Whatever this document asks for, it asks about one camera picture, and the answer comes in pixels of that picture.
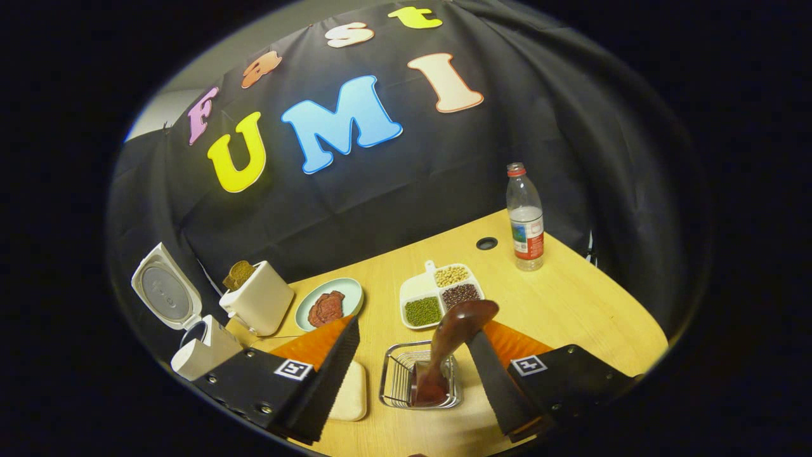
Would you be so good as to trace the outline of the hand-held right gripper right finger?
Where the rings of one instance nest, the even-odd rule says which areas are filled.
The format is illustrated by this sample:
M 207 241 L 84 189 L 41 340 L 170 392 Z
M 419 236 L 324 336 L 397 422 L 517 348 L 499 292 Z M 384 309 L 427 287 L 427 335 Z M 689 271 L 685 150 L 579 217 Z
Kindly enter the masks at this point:
M 491 321 L 467 342 L 502 433 L 511 441 L 571 428 L 627 393 L 627 376 L 580 345 L 552 348 Z

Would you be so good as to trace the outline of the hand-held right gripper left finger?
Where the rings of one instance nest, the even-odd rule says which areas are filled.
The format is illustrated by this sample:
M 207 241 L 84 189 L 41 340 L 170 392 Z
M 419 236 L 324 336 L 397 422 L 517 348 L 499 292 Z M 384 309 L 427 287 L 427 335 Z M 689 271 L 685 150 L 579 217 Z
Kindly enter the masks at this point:
M 310 445 L 322 429 L 360 342 L 348 315 L 267 352 L 247 348 L 192 385 L 265 433 Z

